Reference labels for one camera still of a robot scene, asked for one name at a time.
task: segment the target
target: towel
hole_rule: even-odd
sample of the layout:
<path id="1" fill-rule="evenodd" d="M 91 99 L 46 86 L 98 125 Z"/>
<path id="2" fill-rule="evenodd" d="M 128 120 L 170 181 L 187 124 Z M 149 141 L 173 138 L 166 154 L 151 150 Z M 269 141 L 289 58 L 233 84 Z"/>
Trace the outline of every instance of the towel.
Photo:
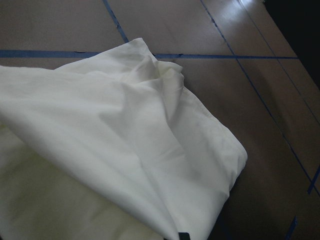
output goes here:
<path id="1" fill-rule="evenodd" d="M 206 240 L 245 166 L 142 38 L 55 70 L 0 66 L 0 235 Z"/>

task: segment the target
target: brown floor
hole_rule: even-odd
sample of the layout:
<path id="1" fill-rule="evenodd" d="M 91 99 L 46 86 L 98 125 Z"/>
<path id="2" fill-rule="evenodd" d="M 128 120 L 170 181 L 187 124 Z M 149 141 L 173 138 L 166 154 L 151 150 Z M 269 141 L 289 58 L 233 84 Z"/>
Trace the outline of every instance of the brown floor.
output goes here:
<path id="1" fill-rule="evenodd" d="M 295 216 L 291 239 L 320 239 L 319 192 L 307 193 L 320 167 L 320 92 L 261 0 L 0 1 L 0 65 L 55 69 L 79 59 L 70 52 L 123 44 L 106 2 L 129 40 L 183 67 L 186 87 L 247 150 L 209 239 L 284 240 Z"/>

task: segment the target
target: black object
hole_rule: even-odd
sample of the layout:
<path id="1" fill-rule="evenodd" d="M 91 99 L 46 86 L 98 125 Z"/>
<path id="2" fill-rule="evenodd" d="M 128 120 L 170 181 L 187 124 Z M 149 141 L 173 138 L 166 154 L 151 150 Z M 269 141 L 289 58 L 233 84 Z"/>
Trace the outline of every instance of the black object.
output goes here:
<path id="1" fill-rule="evenodd" d="M 314 0 L 265 0 L 266 10 L 320 89 L 319 13 Z"/>
<path id="2" fill-rule="evenodd" d="M 179 232 L 180 240 L 190 240 L 190 235 L 187 232 Z"/>

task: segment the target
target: white cloth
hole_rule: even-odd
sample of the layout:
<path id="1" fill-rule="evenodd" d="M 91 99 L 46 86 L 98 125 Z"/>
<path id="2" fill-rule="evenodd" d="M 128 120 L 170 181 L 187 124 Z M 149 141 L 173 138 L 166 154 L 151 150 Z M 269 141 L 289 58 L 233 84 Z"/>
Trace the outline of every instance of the white cloth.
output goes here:
<path id="1" fill-rule="evenodd" d="M 247 153 L 181 71 L 141 38 L 56 70 L 0 66 L 0 121 L 42 156 L 1 128 L 4 239 L 206 240 Z"/>

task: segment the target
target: white fabric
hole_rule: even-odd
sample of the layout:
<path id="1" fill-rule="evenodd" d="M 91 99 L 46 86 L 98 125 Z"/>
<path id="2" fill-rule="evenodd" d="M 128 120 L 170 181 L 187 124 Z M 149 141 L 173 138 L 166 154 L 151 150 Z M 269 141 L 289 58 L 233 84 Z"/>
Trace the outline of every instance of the white fabric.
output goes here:
<path id="1" fill-rule="evenodd" d="M 0 121 L 42 156 L 2 127 L 0 235 L 34 239 L 41 225 L 57 231 L 52 239 L 206 240 L 247 153 L 181 70 L 141 38 L 56 70 L 0 66 Z M 93 218 L 99 209 L 105 216 Z M 128 226 L 143 236 L 128 238 Z"/>

